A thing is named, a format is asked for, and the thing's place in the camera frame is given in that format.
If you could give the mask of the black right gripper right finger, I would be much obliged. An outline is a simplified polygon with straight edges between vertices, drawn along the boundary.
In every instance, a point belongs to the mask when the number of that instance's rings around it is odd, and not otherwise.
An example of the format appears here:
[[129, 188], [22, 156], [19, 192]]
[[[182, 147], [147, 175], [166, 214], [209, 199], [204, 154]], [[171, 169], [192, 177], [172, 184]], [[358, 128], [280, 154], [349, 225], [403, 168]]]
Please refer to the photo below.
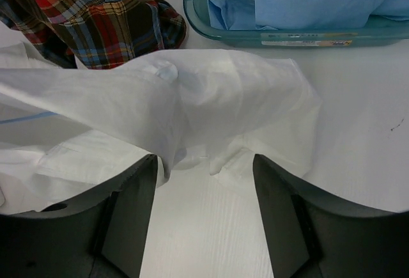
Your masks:
[[263, 155], [253, 176], [275, 277], [407, 277], [408, 213], [335, 196]]

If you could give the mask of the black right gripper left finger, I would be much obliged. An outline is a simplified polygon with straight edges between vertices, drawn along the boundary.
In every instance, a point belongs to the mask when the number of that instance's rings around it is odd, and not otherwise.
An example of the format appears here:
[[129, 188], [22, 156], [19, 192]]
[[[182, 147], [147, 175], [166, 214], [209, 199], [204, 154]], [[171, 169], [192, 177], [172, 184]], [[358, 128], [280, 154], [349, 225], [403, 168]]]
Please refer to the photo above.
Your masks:
[[138, 277], [157, 182], [147, 155], [36, 212], [1, 216], [2, 277]]

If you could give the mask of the white shirt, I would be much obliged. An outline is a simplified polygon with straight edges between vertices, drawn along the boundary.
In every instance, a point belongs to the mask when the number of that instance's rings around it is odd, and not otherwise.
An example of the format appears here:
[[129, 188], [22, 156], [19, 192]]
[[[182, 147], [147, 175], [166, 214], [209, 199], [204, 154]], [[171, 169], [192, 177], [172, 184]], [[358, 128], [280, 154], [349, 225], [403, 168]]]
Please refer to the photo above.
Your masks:
[[321, 100], [291, 59], [238, 50], [165, 50], [113, 70], [67, 70], [27, 43], [1, 49], [1, 213], [41, 210], [145, 155], [172, 171], [205, 163], [239, 191], [262, 154], [296, 176], [312, 166]]

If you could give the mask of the light blue shirt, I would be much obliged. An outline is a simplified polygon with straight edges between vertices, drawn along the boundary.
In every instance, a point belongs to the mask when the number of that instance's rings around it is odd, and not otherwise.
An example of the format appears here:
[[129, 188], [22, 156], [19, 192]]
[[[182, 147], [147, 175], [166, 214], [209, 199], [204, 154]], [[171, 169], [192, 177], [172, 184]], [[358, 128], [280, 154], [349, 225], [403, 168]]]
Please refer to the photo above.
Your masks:
[[357, 29], [371, 16], [408, 20], [408, 0], [208, 0], [210, 25], [228, 31]]

